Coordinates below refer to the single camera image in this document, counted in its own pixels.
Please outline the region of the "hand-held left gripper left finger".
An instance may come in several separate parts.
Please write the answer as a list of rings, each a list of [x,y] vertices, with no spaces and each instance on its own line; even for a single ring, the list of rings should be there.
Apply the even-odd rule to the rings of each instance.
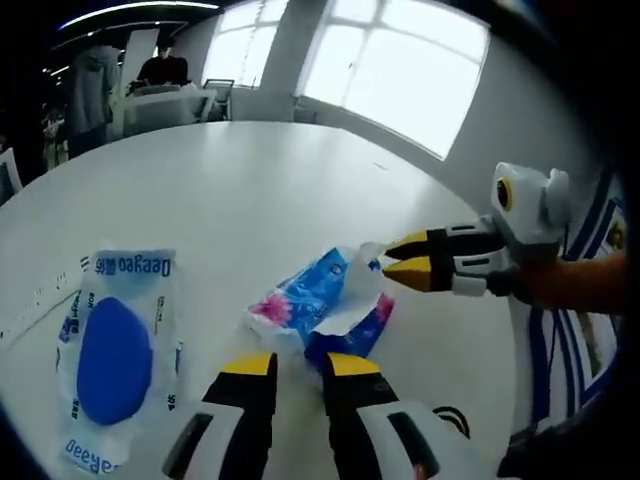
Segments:
[[[202,399],[173,418],[162,438],[168,479],[260,479],[272,446],[278,359],[242,355],[226,364]]]

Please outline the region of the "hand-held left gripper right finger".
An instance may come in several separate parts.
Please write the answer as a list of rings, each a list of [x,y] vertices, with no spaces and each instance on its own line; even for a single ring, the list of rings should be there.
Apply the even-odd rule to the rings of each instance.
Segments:
[[[329,353],[322,381],[341,479],[488,477],[470,440],[424,404],[399,399],[375,363]]]

